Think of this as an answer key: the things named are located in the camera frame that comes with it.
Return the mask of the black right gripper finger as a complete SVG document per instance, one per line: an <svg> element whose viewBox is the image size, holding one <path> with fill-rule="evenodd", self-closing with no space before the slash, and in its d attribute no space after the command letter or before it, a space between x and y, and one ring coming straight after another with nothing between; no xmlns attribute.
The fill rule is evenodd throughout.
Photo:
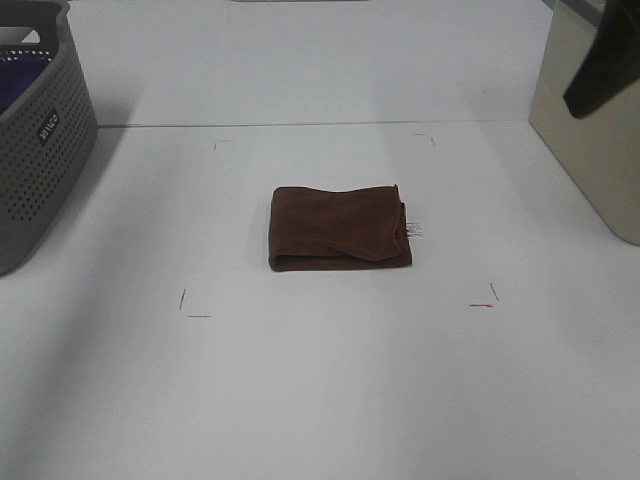
<svg viewBox="0 0 640 480"><path fill-rule="evenodd" d="M563 94L583 119L639 80L639 2L607 1L593 43Z"/></svg>

